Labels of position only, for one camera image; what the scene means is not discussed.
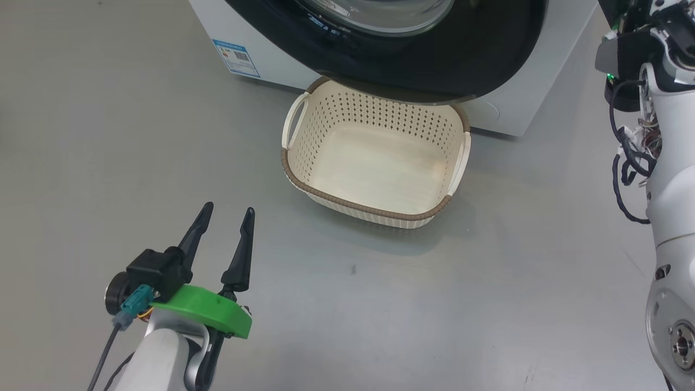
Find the green plastic part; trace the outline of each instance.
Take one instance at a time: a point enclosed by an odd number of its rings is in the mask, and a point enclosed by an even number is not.
[[[239,304],[193,285],[184,285],[167,303],[155,301],[152,307],[174,311],[182,317],[243,339],[249,337],[251,330],[251,316]]]

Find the laundry basket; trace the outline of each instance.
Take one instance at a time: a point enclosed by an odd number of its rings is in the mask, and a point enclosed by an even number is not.
[[[399,228],[418,228],[444,209],[470,150],[459,107],[392,102],[325,78],[295,100],[282,132],[282,166],[299,190]]]

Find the gray floor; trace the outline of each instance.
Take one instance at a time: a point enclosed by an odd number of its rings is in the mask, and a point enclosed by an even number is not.
[[[258,214],[252,334],[225,345],[213,390],[665,389],[644,332],[651,231],[610,184],[606,28],[597,14],[523,138],[474,135],[451,204],[401,232],[288,183],[297,93],[230,75],[186,0],[0,2],[3,389],[86,388],[108,281],[207,200],[193,282],[210,289]]]

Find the washing machine door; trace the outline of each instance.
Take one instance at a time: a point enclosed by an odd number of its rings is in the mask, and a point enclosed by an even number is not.
[[[225,0],[341,84],[401,102],[485,95],[531,54],[547,0]]]

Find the yellow wire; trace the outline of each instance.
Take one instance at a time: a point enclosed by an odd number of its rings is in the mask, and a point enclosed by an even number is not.
[[[149,314],[152,313],[152,310],[154,310],[154,307],[150,307],[149,310],[147,310],[144,314],[138,314],[138,318],[142,319],[147,317]]]

